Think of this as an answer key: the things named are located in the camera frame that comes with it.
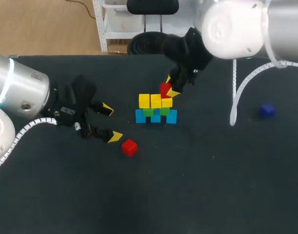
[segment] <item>cable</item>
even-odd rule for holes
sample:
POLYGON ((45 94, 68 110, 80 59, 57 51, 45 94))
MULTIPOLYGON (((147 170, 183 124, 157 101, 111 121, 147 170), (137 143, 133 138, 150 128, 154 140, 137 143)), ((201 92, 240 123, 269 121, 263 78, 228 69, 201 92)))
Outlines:
POLYGON ((13 149, 15 148, 15 146, 17 145, 17 143, 21 140, 22 136, 27 133, 28 130, 30 130, 32 127, 40 124, 40 123, 50 123, 50 124, 57 124, 57 121, 54 118, 38 118, 35 119, 34 121, 30 122, 29 124, 27 124, 24 128, 21 129, 21 131, 19 131, 19 133, 16 135, 16 138, 11 146, 11 148, 8 150, 7 153, 4 154, 4 156, 2 156, 0 158, 0 166, 7 160, 7 158, 9 157, 9 155, 11 154, 11 152, 13 151, 13 149))
POLYGON ((232 100, 237 94, 237 60, 233 60, 233 79, 232 79, 232 100))
POLYGON ((93 18, 93 19, 96 19, 96 17, 93 17, 93 16, 90 14, 89 9, 88 9, 88 7, 86 6, 85 3, 81 2, 81 1, 75 1, 75 0, 65 0, 65 1, 69 1, 69 2, 77 2, 77 3, 80 3, 80 4, 84 5, 84 6, 86 7, 86 10, 87 10, 89 16, 90 16, 91 18, 93 18))
MULTIPOLYGON (((280 65, 281 66, 293 66, 293 67, 298 67, 298 63, 296 62, 288 62, 288 61, 280 61, 280 65)), ((232 104, 232 109, 231 109, 231 113, 230 113, 230 125, 234 126, 236 121, 237 121, 237 107, 238 107, 238 102, 240 100, 241 94, 243 92, 243 90, 245 89, 245 87, 247 86, 247 84, 255 77, 257 76, 259 73, 266 71, 270 68, 275 67, 275 65, 272 62, 269 62, 265 65, 260 66, 259 68, 255 69, 251 74, 249 74, 244 81, 242 82, 242 84, 240 85, 240 87, 238 88, 236 97, 233 100, 233 104, 232 104)))

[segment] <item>red block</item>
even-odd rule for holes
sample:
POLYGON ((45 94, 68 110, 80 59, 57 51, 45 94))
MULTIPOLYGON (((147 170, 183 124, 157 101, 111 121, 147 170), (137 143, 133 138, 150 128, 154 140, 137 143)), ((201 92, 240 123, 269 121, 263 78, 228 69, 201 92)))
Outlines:
POLYGON ((167 93, 171 87, 172 87, 171 83, 163 83, 159 86, 161 98, 171 98, 171 97, 167 96, 167 93))
POLYGON ((121 145, 121 149, 127 156, 132 157, 137 152, 137 144, 131 139, 128 139, 121 145))

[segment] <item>blue block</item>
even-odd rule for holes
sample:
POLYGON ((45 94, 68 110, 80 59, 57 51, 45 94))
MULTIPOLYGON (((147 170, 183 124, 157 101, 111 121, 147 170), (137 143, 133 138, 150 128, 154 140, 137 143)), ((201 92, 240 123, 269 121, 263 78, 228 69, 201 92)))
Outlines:
POLYGON ((136 110, 136 123, 145 123, 146 119, 143 114, 143 109, 136 110))
POLYGON ((260 114, 263 118, 270 118, 276 114, 276 110, 272 104, 265 104, 260 109, 260 114))
POLYGON ((151 117, 151 123, 160 123, 159 109, 154 109, 154 115, 151 117))
POLYGON ((166 116, 166 123, 176 124, 177 123, 177 110, 170 110, 168 116, 166 116))

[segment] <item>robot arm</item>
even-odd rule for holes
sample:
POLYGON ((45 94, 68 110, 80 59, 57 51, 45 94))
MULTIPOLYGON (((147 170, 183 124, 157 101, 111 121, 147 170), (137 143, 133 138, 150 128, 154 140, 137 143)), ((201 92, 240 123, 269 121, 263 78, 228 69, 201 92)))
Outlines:
POLYGON ((50 84, 44 73, 0 55, 0 165, 18 140, 39 123, 75 126, 81 137, 96 137, 106 143, 119 140, 122 134, 90 126, 87 120, 88 108, 106 116, 114 111, 93 100, 96 91, 96 85, 84 76, 77 76, 72 84, 50 84), (38 114, 43 118, 27 124, 15 137, 14 125, 3 110, 25 118, 38 114))
POLYGON ((221 59, 298 62, 298 0, 201 0, 195 26, 221 59))
MULTIPOLYGON (((33 118, 49 97, 48 76, 0 55, 0 107, 16 115, 33 118)), ((11 147, 15 128, 0 109, 0 157, 11 147)))

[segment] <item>black mat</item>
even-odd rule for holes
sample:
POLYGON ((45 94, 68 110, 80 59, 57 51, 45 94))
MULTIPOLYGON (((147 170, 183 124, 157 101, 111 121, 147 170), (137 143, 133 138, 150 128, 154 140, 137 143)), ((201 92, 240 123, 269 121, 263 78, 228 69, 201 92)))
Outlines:
MULTIPOLYGON (((229 126, 232 62, 214 60, 174 100, 177 125, 136 125, 139 93, 157 93, 163 56, 21 57, 52 81, 83 74, 115 109, 92 115, 138 143, 84 140, 38 126, 0 168, 0 234, 298 234, 298 69, 272 69, 245 90, 229 126), (273 120, 256 110, 271 102, 273 120)), ((240 60, 243 78, 263 60, 240 60)), ((13 117, 16 130, 27 120, 13 117)))

